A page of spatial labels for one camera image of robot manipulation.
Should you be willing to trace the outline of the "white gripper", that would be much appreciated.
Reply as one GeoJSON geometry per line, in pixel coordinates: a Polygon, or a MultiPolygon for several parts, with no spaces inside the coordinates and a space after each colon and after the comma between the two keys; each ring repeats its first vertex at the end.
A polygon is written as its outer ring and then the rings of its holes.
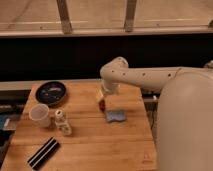
{"type": "Polygon", "coordinates": [[[103,101],[108,95],[113,95],[118,93],[118,86],[115,85],[111,87],[110,89],[105,88],[104,86],[101,86],[100,89],[97,91],[96,94],[96,100],[98,103],[103,101]]]}

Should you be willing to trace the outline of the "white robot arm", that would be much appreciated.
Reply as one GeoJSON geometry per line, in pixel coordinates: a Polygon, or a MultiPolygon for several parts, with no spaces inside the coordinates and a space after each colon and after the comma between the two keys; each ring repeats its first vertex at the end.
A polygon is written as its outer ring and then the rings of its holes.
{"type": "Polygon", "coordinates": [[[157,171],[213,171],[213,60],[202,68],[131,68],[116,57],[101,67],[100,76],[100,102],[121,83],[160,94],[157,171]]]}

